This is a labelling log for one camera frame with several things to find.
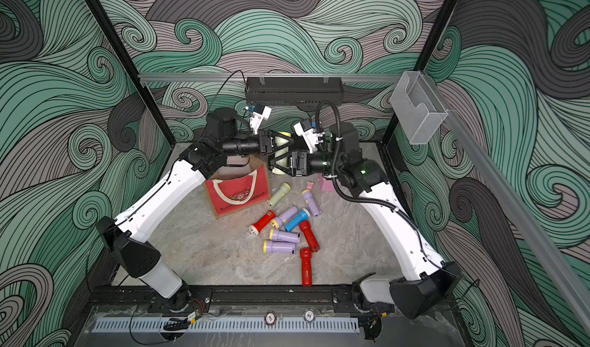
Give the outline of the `pale green flashlight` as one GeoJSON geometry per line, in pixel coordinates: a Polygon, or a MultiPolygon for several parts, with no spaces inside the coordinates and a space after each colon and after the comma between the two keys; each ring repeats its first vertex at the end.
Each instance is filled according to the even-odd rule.
{"type": "Polygon", "coordinates": [[[279,202],[291,191],[291,186],[288,183],[282,183],[275,193],[267,200],[270,207],[276,207],[279,202]]]}
{"type": "Polygon", "coordinates": [[[274,137],[274,144],[278,150],[288,149],[291,143],[291,133],[278,132],[274,137]]]}

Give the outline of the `black hard carry case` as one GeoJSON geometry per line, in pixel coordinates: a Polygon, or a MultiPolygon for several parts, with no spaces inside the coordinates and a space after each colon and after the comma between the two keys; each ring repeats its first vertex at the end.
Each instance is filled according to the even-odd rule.
{"type": "Polygon", "coordinates": [[[272,169],[270,171],[270,173],[272,173],[275,176],[285,176],[285,177],[290,177],[290,174],[287,174],[285,172],[283,172],[282,170],[278,170],[278,169],[272,169]]]}

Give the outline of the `aluminium rail wall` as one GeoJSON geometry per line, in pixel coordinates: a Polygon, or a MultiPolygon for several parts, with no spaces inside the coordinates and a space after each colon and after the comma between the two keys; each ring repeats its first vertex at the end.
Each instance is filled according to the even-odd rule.
{"type": "Polygon", "coordinates": [[[538,261],[545,268],[556,288],[568,303],[585,331],[589,331],[589,290],[582,282],[571,264],[548,237],[545,230],[531,210],[525,205],[521,196],[496,167],[493,160],[482,149],[471,134],[470,129],[459,118],[438,89],[436,82],[429,75],[424,75],[424,87],[434,94],[437,104],[445,109],[445,121],[457,137],[464,151],[470,156],[474,166],[484,177],[490,191],[495,195],[506,216],[516,225],[519,233],[528,243],[538,261]]]}
{"type": "MultiPolygon", "coordinates": [[[[390,84],[398,82],[401,74],[291,74],[291,73],[244,73],[245,78],[340,78],[343,83],[370,83],[390,84]]],[[[138,75],[141,82],[217,82],[217,81],[242,81],[241,72],[233,75],[231,72],[146,72],[138,75]]]]}

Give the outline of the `red canvas tote bag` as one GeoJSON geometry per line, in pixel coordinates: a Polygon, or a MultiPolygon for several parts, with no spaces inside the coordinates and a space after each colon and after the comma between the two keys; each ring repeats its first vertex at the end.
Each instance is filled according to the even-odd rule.
{"type": "Polygon", "coordinates": [[[205,181],[210,205],[218,219],[270,198],[267,166],[263,161],[249,155],[229,157],[227,163],[205,181]]]}

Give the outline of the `aluminium rail right wall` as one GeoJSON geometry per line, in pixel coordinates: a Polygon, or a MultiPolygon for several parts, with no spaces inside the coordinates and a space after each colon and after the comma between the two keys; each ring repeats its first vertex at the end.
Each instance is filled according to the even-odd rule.
{"type": "Polygon", "coordinates": [[[568,303],[585,331],[589,331],[589,290],[582,282],[571,264],[548,237],[545,230],[531,210],[525,205],[521,196],[496,167],[493,160],[482,149],[471,134],[470,129],[459,118],[438,89],[436,82],[429,75],[424,75],[424,87],[434,94],[437,104],[445,109],[445,121],[457,137],[464,151],[470,156],[474,166],[484,177],[490,191],[495,195],[506,216],[516,225],[519,233],[528,243],[538,261],[545,268],[556,288],[568,303]]]}

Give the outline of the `black wall-mounted shelf tray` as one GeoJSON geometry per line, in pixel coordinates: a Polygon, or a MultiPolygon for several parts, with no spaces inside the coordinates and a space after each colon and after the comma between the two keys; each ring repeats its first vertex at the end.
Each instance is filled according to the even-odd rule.
{"type": "Polygon", "coordinates": [[[344,86],[340,78],[250,77],[245,84],[249,105],[298,105],[331,101],[340,104],[344,86]]]}

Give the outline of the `red flashlight middle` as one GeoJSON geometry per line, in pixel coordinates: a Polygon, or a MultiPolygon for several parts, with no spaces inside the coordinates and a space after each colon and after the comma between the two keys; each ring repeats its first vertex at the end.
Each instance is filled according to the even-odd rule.
{"type": "Polygon", "coordinates": [[[312,253],[316,253],[318,252],[321,247],[313,233],[313,230],[311,229],[311,225],[310,222],[308,220],[303,220],[300,224],[299,224],[299,228],[301,233],[304,235],[306,241],[307,241],[307,245],[310,248],[312,253]]]}

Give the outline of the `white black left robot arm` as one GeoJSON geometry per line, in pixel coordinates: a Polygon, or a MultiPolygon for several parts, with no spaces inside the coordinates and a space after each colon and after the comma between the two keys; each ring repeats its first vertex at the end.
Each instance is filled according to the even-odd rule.
{"type": "Polygon", "coordinates": [[[105,216],[96,228],[104,247],[132,278],[152,288],[173,312],[184,310],[190,291],[161,258],[149,239],[163,219],[194,189],[206,181],[218,183],[215,174],[230,168],[230,157],[269,155],[294,143],[286,134],[262,129],[270,108],[250,118],[250,129],[238,129],[238,113],[223,107],[206,117],[203,135],[186,148],[165,177],[142,198],[114,218],[105,216]]]}

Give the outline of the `aluminium rail back wall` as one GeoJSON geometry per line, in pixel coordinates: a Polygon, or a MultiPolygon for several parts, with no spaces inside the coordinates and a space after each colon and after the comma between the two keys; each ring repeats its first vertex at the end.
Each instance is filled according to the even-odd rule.
{"type": "MultiPolygon", "coordinates": [[[[390,84],[398,82],[401,74],[291,74],[291,73],[244,73],[245,78],[340,78],[343,83],[370,83],[390,84]]],[[[242,81],[241,72],[233,75],[231,72],[146,72],[138,75],[141,82],[217,82],[217,81],[242,81]]]]}

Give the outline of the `black front mounting rail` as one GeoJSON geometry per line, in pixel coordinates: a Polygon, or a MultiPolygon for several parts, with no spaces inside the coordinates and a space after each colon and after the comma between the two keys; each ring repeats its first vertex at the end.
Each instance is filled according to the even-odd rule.
{"type": "Polygon", "coordinates": [[[378,301],[361,290],[359,284],[323,286],[189,286],[180,296],[165,299],[146,286],[98,287],[91,301],[100,304],[146,304],[151,313],[208,311],[223,306],[311,306],[335,313],[367,313],[397,308],[412,315],[421,313],[439,299],[439,293],[428,283],[395,283],[386,285],[390,301],[378,301]]]}

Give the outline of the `purple flashlight lower row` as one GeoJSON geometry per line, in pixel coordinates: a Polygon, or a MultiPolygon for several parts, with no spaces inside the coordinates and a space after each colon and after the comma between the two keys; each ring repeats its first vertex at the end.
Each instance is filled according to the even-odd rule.
{"type": "Polygon", "coordinates": [[[295,254],[297,245],[289,242],[266,240],[263,245],[263,253],[287,253],[295,254]]]}

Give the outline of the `pink metronome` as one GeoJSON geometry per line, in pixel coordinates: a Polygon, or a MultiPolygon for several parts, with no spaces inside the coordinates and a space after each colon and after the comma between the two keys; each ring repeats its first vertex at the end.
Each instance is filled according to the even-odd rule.
{"type": "Polygon", "coordinates": [[[321,190],[323,192],[334,192],[333,182],[332,181],[323,181],[321,183],[321,190]]]}

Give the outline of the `clear plastic wall bin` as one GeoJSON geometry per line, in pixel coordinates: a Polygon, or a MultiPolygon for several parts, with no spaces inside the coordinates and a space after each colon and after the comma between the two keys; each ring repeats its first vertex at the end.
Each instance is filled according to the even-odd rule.
{"type": "Polygon", "coordinates": [[[436,82],[422,72],[404,72],[390,104],[411,145],[428,144],[448,116],[436,82]]]}

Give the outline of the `purple flashlight middle row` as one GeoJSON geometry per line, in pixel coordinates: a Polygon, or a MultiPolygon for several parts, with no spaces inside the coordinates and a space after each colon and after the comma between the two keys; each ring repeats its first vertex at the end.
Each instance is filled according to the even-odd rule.
{"type": "Polygon", "coordinates": [[[269,240],[272,240],[274,242],[299,244],[301,242],[301,235],[299,233],[293,233],[272,228],[269,233],[269,240]]]}

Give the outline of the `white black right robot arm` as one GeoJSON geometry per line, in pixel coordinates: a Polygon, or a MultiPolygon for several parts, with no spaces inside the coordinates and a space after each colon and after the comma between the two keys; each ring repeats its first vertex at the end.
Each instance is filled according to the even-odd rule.
{"type": "Polygon", "coordinates": [[[433,248],[402,207],[382,167],[363,156],[356,128],[341,120],[334,103],[318,107],[325,106],[335,116],[329,129],[306,120],[296,125],[294,137],[267,131],[270,141],[262,152],[270,156],[270,167],[292,177],[324,175],[343,200],[368,212],[390,244],[402,277],[365,276],[357,284],[362,299],[369,305],[394,305],[405,317],[416,319],[452,293],[461,269],[433,248]]]}

